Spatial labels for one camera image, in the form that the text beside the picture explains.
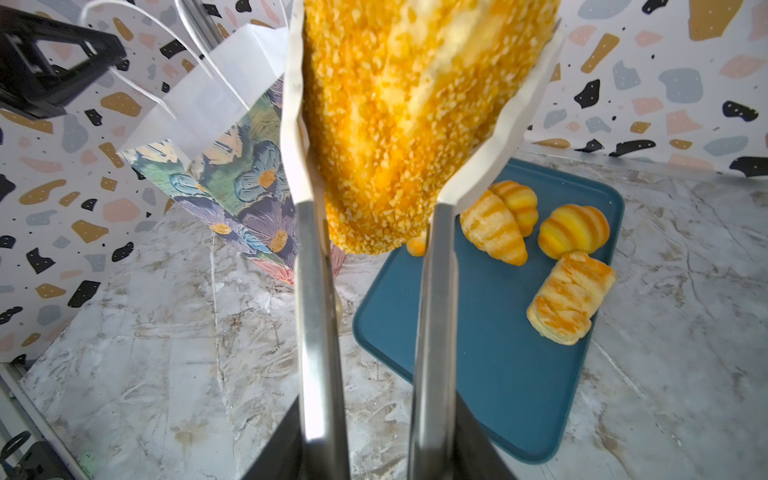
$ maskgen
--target marble countertop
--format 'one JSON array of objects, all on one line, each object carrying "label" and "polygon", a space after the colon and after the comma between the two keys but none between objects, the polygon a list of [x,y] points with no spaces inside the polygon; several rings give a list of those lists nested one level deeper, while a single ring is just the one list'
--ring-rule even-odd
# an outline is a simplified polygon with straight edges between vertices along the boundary
[{"label": "marble countertop", "polygon": [[[521,480],[764,478],[768,184],[524,155],[616,188],[618,280],[558,454]],[[405,478],[411,387],[352,319],[386,258],[336,280],[355,478]],[[293,288],[172,208],[22,385],[96,479],[239,478],[298,391]]]}]

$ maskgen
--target rectangular pastry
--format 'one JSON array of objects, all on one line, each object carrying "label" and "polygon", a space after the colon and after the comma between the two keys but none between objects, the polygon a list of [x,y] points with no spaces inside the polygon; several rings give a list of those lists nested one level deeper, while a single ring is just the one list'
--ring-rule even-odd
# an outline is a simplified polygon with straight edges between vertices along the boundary
[{"label": "rectangular pastry", "polygon": [[573,345],[592,327],[591,317],[616,281],[616,272],[584,252],[566,253],[528,307],[528,321],[543,336]]}]

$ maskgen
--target gift bag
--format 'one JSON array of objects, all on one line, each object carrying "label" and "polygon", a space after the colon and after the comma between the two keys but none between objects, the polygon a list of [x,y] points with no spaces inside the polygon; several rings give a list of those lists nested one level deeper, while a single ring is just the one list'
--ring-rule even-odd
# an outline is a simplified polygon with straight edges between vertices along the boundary
[{"label": "gift bag", "polygon": [[[84,12],[115,2],[97,0]],[[113,73],[157,102],[118,154],[269,275],[293,284],[294,210],[279,147],[286,47],[286,28],[244,25],[204,51],[163,98]],[[343,260],[334,247],[334,273]]]}]

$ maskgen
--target floral paper bag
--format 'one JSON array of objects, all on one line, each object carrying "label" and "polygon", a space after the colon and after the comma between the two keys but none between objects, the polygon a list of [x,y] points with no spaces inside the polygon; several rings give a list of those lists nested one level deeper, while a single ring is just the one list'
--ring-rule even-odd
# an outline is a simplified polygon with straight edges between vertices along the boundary
[{"label": "floral paper bag", "polygon": [[[170,141],[131,148],[121,156],[269,275],[293,284],[298,246],[278,145],[282,90],[278,80],[187,169]],[[334,275],[344,256],[332,246]]]}]

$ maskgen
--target bag handle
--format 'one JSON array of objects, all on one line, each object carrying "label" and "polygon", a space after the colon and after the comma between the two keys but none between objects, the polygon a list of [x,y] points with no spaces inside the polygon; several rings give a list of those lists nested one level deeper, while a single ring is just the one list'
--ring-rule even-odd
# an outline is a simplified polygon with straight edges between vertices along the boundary
[{"label": "bag handle", "polygon": [[[174,31],[173,31],[173,30],[171,30],[170,28],[168,28],[168,27],[167,27],[167,26],[166,26],[164,23],[160,22],[160,21],[159,21],[157,18],[155,18],[154,16],[152,16],[152,15],[150,15],[150,14],[146,13],[146,12],[145,12],[145,11],[144,11],[142,8],[139,8],[139,7],[137,7],[136,5],[134,5],[134,4],[132,4],[132,3],[123,2],[123,1],[121,1],[121,0],[93,0],[92,2],[89,2],[89,3],[87,3],[87,4],[85,4],[85,5],[83,6],[83,9],[80,11],[80,16],[78,17],[78,24],[79,24],[81,27],[84,27],[84,26],[86,26],[86,21],[85,21],[85,19],[86,19],[86,17],[88,16],[88,13],[89,13],[89,11],[90,11],[90,10],[92,10],[93,8],[96,8],[96,7],[98,7],[98,6],[102,6],[102,5],[106,5],[106,4],[114,4],[114,5],[120,5],[120,6],[122,6],[122,7],[128,7],[128,8],[130,8],[131,10],[135,10],[136,12],[139,12],[139,13],[141,13],[142,15],[146,15],[146,16],[147,16],[147,17],[148,17],[148,18],[149,18],[151,21],[153,21],[153,22],[155,22],[156,24],[158,24],[159,26],[161,26],[161,27],[162,27],[162,29],[163,29],[163,30],[165,30],[165,31],[166,31],[166,33],[168,33],[168,34],[169,34],[171,37],[173,37],[173,38],[175,38],[176,40],[178,40],[178,41],[179,41],[179,43],[181,43],[181,46],[183,46],[184,48],[186,48],[186,49],[187,49],[187,50],[188,50],[190,53],[192,53],[192,54],[193,54],[193,56],[194,56],[194,50],[192,50],[192,49],[190,48],[190,46],[189,46],[189,45],[187,45],[187,43],[186,43],[184,40],[182,40],[181,38],[179,38],[179,37],[178,37],[178,35],[176,35],[176,34],[174,33]],[[200,66],[202,67],[202,69],[203,69],[203,70],[205,70],[205,72],[208,74],[208,76],[209,76],[210,78],[213,78],[213,77],[214,77],[214,74],[213,74],[213,72],[212,72],[212,71],[211,71],[211,70],[208,68],[208,65],[206,65],[206,61],[207,61],[208,63],[210,63],[210,68],[212,68],[212,69],[213,69],[213,70],[214,70],[214,71],[215,71],[215,72],[216,72],[216,73],[219,75],[219,77],[221,77],[221,79],[223,80],[224,84],[225,84],[225,85],[226,85],[226,86],[227,86],[227,87],[228,87],[228,88],[229,88],[229,89],[232,91],[232,93],[234,93],[234,94],[235,94],[235,96],[237,97],[237,100],[239,100],[239,101],[240,101],[240,103],[241,103],[241,104],[243,104],[243,106],[244,106],[245,108],[250,108],[250,106],[249,106],[249,105],[248,105],[248,104],[245,102],[245,100],[244,100],[244,99],[243,99],[243,98],[240,96],[240,94],[238,94],[238,93],[237,93],[237,91],[234,89],[234,87],[232,86],[232,84],[230,84],[230,82],[229,82],[229,81],[228,81],[228,80],[227,80],[227,79],[226,79],[226,78],[223,76],[223,74],[221,73],[221,70],[219,70],[219,68],[216,66],[216,64],[214,64],[214,62],[213,62],[213,61],[212,61],[210,58],[208,58],[208,56],[207,56],[207,55],[204,55],[204,59],[200,59],[199,63],[200,63]],[[135,84],[135,83],[134,83],[134,82],[133,82],[133,81],[132,81],[130,78],[128,78],[128,77],[126,77],[125,75],[123,75],[122,73],[120,73],[120,72],[119,72],[119,70],[117,70],[117,69],[116,69],[114,66],[111,66],[109,69],[110,69],[110,71],[111,71],[113,74],[115,74],[115,76],[117,76],[117,77],[118,77],[118,78],[120,78],[122,81],[124,81],[125,83],[127,83],[128,85],[130,85],[130,86],[131,86],[131,87],[132,87],[134,90],[136,90],[136,91],[138,91],[138,92],[142,93],[142,94],[143,94],[143,95],[145,95],[147,98],[151,99],[151,100],[152,100],[152,101],[154,101],[156,104],[160,105],[160,106],[161,106],[161,107],[162,107],[162,108],[163,108],[163,109],[164,109],[166,112],[168,112],[168,114],[169,114],[171,117],[173,117],[174,119],[175,119],[175,118],[177,118],[177,115],[176,115],[176,113],[175,113],[173,110],[171,110],[171,109],[170,109],[170,107],[168,106],[168,104],[167,104],[167,103],[166,103],[166,102],[165,102],[165,101],[164,101],[162,98],[158,97],[158,96],[157,96],[157,95],[155,95],[155,94],[152,94],[152,93],[150,93],[149,91],[147,91],[147,90],[145,90],[144,88],[140,87],[139,85]]]},{"label": "bag handle", "polygon": [[[192,37],[192,42],[196,47],[200,49],[200,51],[202,51],[205,55],[208,55],[210,50],[208,49],[205,42],[200,40],[200,37],[197,36],[197,31],[192,28],[192,22],[190,22],[189,17],[187,17],[187,9],[184,7],[184,4],[181,3],[181,0],[174,0],[174,5],[176,6],[176,11],[179,12],[179,18],[181,18],[182,25],[184,25],[184,28],[187,29],[187,33],[190,34],[190,37]],[[280,0],[280,11],[283,13],[283,21],[285,22],[286,27],[288,27],[288,16],[286,14],[286,6],[283,3],[283,0]]]}]

